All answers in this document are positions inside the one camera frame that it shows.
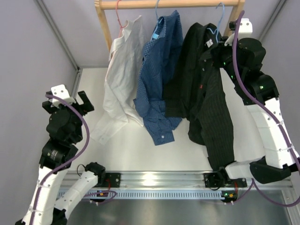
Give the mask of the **light blue hanger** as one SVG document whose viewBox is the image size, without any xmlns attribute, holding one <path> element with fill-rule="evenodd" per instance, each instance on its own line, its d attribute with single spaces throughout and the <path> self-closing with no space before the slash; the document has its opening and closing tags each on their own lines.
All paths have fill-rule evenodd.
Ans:
<svg viewBox="0 0 300 225">
<path fill-rule="evenodd" d="M 219 4 L 216 6 L 216 9 L 218 7 L 220 7 L 220 6 L 222 7 L 222 14 L 221 14 L 221 17 L 220 17 L 220 19 L 219 19 L 219 21 L 217 23 L 216 28 L 214 30 L 212 28 L 207 28 L 207 30 L 209 30 L 211 32 L 211 34 L 214 35 L 216 43 L 219 42 L 219 37 L 218 37 L 219 36 L 219 29 L 220 29 L 220 25 L 221 25 L 221 22 L 223 20 L 224 14 L 225 14 L 225 5 L 224 5 L 224 3 L 223 2 L 219 2 Z"/>
</svg>

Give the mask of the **dark pinstriped shirt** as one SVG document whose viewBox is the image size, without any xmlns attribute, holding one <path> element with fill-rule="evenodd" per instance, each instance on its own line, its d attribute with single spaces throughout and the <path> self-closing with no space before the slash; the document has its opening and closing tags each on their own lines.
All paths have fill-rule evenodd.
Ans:
<svg viewBox="0 0 300 225">
<path fill-rule="evenodd" d="M 188 137 L 204 145 L 212 170 L 235 161 L 233 123 L 226 104 L 220 69 L 211 54 L 215 25 L 194 23 L 188 30 L 173 78 L 164 86 L 166 117 L 189 121 Z"/>
</svg>

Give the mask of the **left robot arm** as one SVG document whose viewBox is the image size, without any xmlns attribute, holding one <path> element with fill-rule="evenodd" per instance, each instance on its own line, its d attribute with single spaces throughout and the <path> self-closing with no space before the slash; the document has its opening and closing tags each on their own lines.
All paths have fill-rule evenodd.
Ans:
<svg viewBox="0 0 300 225">
<path fill-rule="evenodd" d="M 91 162 L 84 168 L 75 184 L 60 198 L 57 195 L 71 163 L 87 148 L 89 136 L 82 150 L 75 146 L 83 139 L 82 127 L 90 131 L 83 116 L 94 110 L 84 91 L 78 93 L 83 101 L 63 96 L 57 90 L 46 93 L 42 107 L 50 114 L 46 127 L 50 139 L 42 149 L 38 180 L 33 198 L 25 216 L 18 225 L 65 225 L 77 204 L 94 186 L 105 184 L 105 167 Z"/>
</svg>

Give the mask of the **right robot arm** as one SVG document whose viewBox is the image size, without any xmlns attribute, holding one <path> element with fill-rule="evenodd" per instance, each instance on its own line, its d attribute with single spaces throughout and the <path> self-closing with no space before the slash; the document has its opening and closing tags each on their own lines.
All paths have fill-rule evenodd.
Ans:
<svg viewBox="0 0 300 225">
<path fill-rule="evenodd" d="M 211 51 L 214 66 L 229 75 L 236 93 L 250 112 L 260 134 L 264 156 L 234 162 L 218 175 L 223 186 L 235 179 L 255 179 L 261 184 L 282 181 L 298 171 L 300 157 L 286 130 L 274 79 L 261 71 L 266 54 L 259 40 L 243 38 L 237 44 L 220 41 Z"/>
</svg>

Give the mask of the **blue checked shirt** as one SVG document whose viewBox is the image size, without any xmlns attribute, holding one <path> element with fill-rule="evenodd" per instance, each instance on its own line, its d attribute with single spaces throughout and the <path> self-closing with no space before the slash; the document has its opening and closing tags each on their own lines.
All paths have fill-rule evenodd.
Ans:
<svg viewBox="0 0 300 225">
<path fill-rule="evenodd" d="M 180 117 L 165 116 L 163 90 L 173 78 L 182 44 L 180 14 L 175 10 L 158 19 L 150 41 L 143 47 L 134 104 L 155 145 L 173 142 L 173 130 L 181 123 Z"/>
</svg>

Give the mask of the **white shirt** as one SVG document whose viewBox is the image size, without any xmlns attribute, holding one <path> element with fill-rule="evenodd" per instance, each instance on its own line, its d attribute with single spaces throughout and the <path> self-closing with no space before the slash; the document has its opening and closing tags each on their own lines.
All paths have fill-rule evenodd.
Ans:
<svg viewBox="0 0 300 225">
<path fill-rule="evenodd" d="M 128 21 L 120 37 L 112 42 L 104 82 L 105 112 L 90 135 L 101 145 L 105 145 L 130 120 L 144 126 L 143 119 L 135 109 L 134 99 L 145 43 L 142 16 Z"/>
</svg>

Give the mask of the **pink hanger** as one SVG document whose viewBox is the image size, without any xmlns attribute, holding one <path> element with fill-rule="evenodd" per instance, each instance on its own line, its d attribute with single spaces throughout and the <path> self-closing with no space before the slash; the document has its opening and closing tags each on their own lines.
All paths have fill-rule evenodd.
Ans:
<svg viewBox="0 0 300 225">
<path fill-rule="evenodd" d="M 115 12 L 116 12 L 116 16 L 117 16 L 117 21 L 118 21 L 118 24 L 119 24 L 119 27 L 120 27 L 120 30 L 119 30 L 119 38 L 122 36 L 122 31 L 124 30 L 124 28 L 127 26 L 127 24 L 123 25 L 121 20 L 120 20 L 120 16 L 119 16 L 119 12 L 118 12 L 118 6 L 119 6 L 119 2 L 121 0 L 117 0 L 116 1 L 116 6 L 115 6 Z"/>
</svg>

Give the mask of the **blue hanger under blue shirt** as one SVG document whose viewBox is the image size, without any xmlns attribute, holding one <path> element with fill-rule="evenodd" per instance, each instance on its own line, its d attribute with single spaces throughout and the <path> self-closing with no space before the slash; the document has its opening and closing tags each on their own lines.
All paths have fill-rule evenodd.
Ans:
<svg viewBox="0 0 300 225">
<path fill-rule="evenodd" d="M 155 4 L 155 14 L 156 14 L 157 22 L 159 22 L 159 17 L 158 17 L 158 5 L 159 5 L 159 2 L 160 2 L 160 0 L 157 0 L 156 4 Z"/>
</svg>

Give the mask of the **wooden clothes rack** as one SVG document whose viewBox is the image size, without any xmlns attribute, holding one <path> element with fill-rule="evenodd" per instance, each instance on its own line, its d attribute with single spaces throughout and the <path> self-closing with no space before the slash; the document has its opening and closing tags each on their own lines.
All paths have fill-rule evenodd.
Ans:
<svg viewBox="0 0 300 225">
<path fill-rule="evenodd" d="M 228 21 L 234 21 L 244 8 L 244 0 L 114 0 L 114 1 L 94 1 L 98 19 L 104 34 L 108 50 L 111 49 L 112 36 L 109 30 L 108 21 L 105 15 L 106 10 L 116 9 L 150 9 L 150 8 L 199 8 L 216 7 L 219 3 L 226 7 L 232 7 Z"/>
</svg>

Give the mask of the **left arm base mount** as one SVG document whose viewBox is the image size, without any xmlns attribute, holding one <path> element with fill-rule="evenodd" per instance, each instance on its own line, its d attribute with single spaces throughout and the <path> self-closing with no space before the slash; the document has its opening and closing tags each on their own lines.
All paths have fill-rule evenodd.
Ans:
<svg viewBox="0 0 300 225">
<path fill-rule="evenodd" d="M 121 173 L 107 172 L 102 184 L 97 184 L 96 188 L 119 188 L 121 181 Z"/>
</svg>

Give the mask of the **aluminium frame post right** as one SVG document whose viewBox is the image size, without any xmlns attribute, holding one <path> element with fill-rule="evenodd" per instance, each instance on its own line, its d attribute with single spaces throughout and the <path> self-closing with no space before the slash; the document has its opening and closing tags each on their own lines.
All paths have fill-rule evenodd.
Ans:
<svg viewBox="0 0 300 225">
<path fill-rule="evenodd" d="M 275 23 L 278 15 L 288 0 L 246 0 L 244 18 L 248 18 L 253 25 L 252 37 L 261 43 Z"/>
</svg>

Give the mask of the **aluminium frame post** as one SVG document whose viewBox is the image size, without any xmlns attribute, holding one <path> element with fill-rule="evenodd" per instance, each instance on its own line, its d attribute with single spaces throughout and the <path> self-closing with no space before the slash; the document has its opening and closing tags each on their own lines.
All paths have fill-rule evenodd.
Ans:
<svg viewBox="0 0 300 225">
<path fill-rule="evenodd" d="M 50 11 L 48 10 L 44 1 L 43 0 L 34 0 L 34 3 L 36 4 L 37 8 L 39 9 L 41 14 L 45 18 L 48 25 L 50 26 L 50 29 L 52 30 L 54 36 L 56 37 L 57 41 L 59 42 L 62 50 L 64 51 L 69 62 L 75 69 L 75 79 L 74 79 L 74 83 L 72 86 L 71 96 L 76 97 L 80 79 L 81 79 L 81 75 L 82 75 L 82 69 L 76 63 L 75 58 L 73 57 L 63 35 L 61 34 L 57 24 L 55 23 L 52 15 L 51 15 Z"/>
<path fill-rule="evenodd" d="M 252 37 L 261 43 L 275 23 L 278 15 L 288 0 L 246 0 L 244 18 L 248 18 L 253 25 Z"/>
</svg>

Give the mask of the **aluminium frame post left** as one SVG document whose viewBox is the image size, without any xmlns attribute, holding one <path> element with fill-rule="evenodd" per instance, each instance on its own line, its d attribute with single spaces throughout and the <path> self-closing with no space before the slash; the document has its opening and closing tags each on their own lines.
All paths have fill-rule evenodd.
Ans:
<svg viewBox="0 0 300 225">
<path fill-rule="evenodd" d="M 57 24 L 55 23 L 52 15 L 51 15 L 50 11 L 48 10 L 44 1 L 43 0 L 34 0 L 34 3 L 36 4 L 37 8 L 39 9 L 41 14 L 45 18 L 48 25 L 50 26 L 50 29 L 52 30 L 54 36 L 56 37 L 57 41 L 59 42 L 62 50 L 64 51 L 69 62 L 75 69 L 75 79 L 74 79 L 74 83 L 72 86 L 71 96 L 76 97 L 80 79 L 81 79 L 81 75 L 82 75 L 82 69 L 76 63 L 75 58 L 73 57 L 63 35 L 61 34 Z"/>
</svg>

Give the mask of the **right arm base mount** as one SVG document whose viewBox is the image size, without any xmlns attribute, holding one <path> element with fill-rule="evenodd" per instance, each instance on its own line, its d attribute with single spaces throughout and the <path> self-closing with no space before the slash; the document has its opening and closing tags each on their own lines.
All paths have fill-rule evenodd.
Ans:
<svg viewBox="0 0 300 225">
<path fill-rule="evenodd" d="M 218 190 L 220 188 L 246 188 L 247 181 L 244 178 L 230 179 L 226 174 L 219 172 L 207 172 L 203 174 L 206 188 Z"/>
</svg>

